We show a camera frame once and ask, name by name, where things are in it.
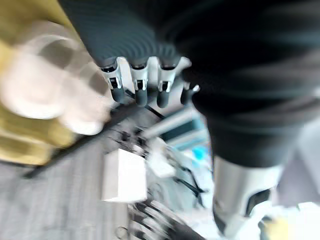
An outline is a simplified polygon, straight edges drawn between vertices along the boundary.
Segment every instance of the white robot part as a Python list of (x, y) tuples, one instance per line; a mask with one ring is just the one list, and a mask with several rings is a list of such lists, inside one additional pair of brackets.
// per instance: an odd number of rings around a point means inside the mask
[(120, 67), (117, 64), (117, 67), (114, 71), (103, 71), (103, 76), (106, 82), (109, 84), (111, 90), (121, 89), (122, 88), (122, 76), (120, 72)]
[[(147, 89), (147, 83), (148, 83), (148, 65), (142, 69), (134, 69), (130, 67), (130, 72), (132, 76), (134, 89), (136, 91), (138, 90), (145, 91)], [(140, 88), (138, 85), (139, 81), (141, 81), (142, 83), (142, 88)]]
[(214, 159), (213, 214), (228, 239), (238, 239), (246, 226), (255, 225), (271, 207), (270, 189), (281, 177), (283, 165), (245, 167), (219, 156)]
[(159, 92), (166, 91), (169, 93), (171, 91), (172, 85), (176, 77), (176, 70), (173, 69), (158, 69), (158, 90)]

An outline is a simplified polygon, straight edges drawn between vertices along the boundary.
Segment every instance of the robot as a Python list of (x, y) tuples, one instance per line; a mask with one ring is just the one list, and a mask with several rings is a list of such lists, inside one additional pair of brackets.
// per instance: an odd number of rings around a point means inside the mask
[(308, 0), (59, 0), (105, 73), (124, 89), (117, 57), (131, 67), (146, 105), (148, 57), (159, 58), (164, 108), (180, 56), (181, 101), (192, 96), (211, 137), (214, 220), (227, 238), (263, 217), (304, 124), (319, 114), (320, 3)]

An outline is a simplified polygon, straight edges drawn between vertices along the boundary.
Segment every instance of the gray carpet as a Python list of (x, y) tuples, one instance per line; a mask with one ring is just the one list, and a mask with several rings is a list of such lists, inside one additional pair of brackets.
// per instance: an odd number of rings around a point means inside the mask
[[(150, 126), (147, 111), (116, 129)], [(0, 163), (0, 240), (114, 240), (127, 225), (127, 205), (101, 201), (103, 156), (119, 147), (110, 131), (35, 179), (29, 169)]]

